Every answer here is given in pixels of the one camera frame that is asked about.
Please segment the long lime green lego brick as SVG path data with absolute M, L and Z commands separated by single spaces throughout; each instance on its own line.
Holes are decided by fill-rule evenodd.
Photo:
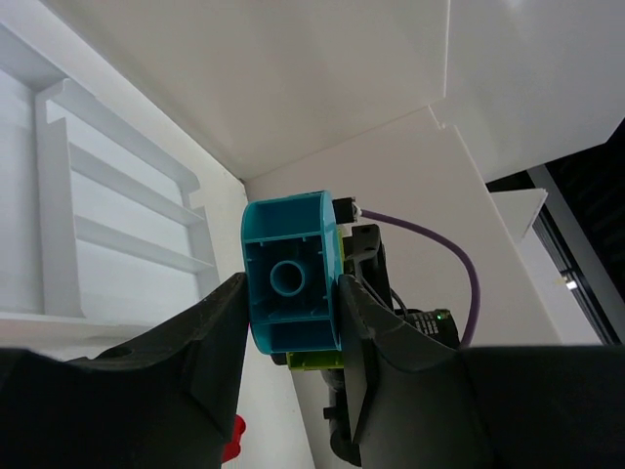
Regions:
M 285 241 L 283 259 L 271 271 L 271 285 L 285 303 L 284 330 L 275 348 L 291 369 L 343 366 L 338 330 L 337 281 L 343 272 L 338 228 Z

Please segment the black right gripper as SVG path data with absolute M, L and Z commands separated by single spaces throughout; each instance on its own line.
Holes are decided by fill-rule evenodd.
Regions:
M 459 347 L 458 330 L 449 311 L 409 309 L 390 287 L 385 249 L 378 228 L 372 225 L 352 228 L 350 234 L 342 237 L 342 247 L 344 272 L 354 276 L 378 303 L 426 336 L 449 348 Z M 359 446 L 351 437 L 342 354 L 338 351 L 281 353 L 274 354 L 272 361 L 291 370 L 321 372 L 329 388 L 329 406 L 323 410 L 323 418 L 329 423 L 330 447 L 338 458 L 359 464 Z

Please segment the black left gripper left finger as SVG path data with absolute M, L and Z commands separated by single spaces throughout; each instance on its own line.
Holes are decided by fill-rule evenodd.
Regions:
M 93 359 L 1 352 L 5 468 L 218 468 L 233 435 L 247 278 Z

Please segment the teal curved lego brick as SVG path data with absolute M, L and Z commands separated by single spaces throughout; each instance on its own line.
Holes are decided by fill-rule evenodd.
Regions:
M 249 203 L 241 246 L 259 351 L 340 350 L 335 296 L 343 260 L 331 193 Z

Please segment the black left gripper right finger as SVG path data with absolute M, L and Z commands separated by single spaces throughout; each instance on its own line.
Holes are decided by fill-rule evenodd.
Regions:
M 451 349 L 339 280 L 345 389 L 365 468 L 620 468 L 620 346 Z

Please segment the red lego brick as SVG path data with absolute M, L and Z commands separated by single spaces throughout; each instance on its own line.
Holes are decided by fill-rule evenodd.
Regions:
M 224 446 L 224 450 L 222 452 L 221 462 L 223 464 L 236 459 L 241 454 L 241 439 L 245 431 L 246 422 L 239 414 L 237 414 L 234 418 L 231 438 Z

